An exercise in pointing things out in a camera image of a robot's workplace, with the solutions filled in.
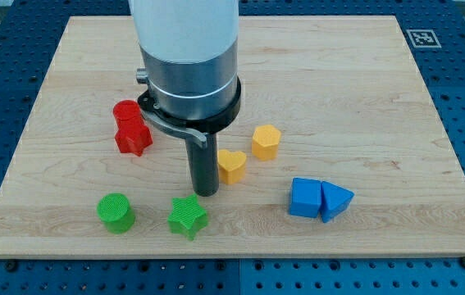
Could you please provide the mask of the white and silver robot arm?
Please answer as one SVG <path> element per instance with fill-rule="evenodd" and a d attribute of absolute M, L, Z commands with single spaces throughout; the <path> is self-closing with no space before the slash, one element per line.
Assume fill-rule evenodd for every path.
<path fill-rule="evenodd" d="M 185 141 L 194 192 L 219 188 L 217 133 L 239 114 L 237 0 L 131 0 L 143 118 Z"/>

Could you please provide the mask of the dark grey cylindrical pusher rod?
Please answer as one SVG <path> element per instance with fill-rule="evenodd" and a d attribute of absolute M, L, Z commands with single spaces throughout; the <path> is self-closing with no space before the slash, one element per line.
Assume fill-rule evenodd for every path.
<path fill-rule="evenodd" d="M 217 135 L 207 135 L 205 148 L 191 139 L 185 141 L 185 147 L 194 192 L 203 197 L 214 195 L 219 189 Z"/>

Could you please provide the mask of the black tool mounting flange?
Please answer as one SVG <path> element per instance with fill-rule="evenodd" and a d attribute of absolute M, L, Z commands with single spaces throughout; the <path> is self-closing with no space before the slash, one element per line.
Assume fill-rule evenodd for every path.
<path fill-rule="evenodd" d="M 165 113 L 157 106 L 148 90 L 138 97 L 137 103 L 144 120 L 155 129 L 174 138 L 191 140 L 200 148 L 206 148 L 207 136 L 229 126 L 239 114 L 241 94 L 242 85 L 237 78 L 235 95 L 231 103 L 220 113 L 200 120 L 181 119 Z"/>

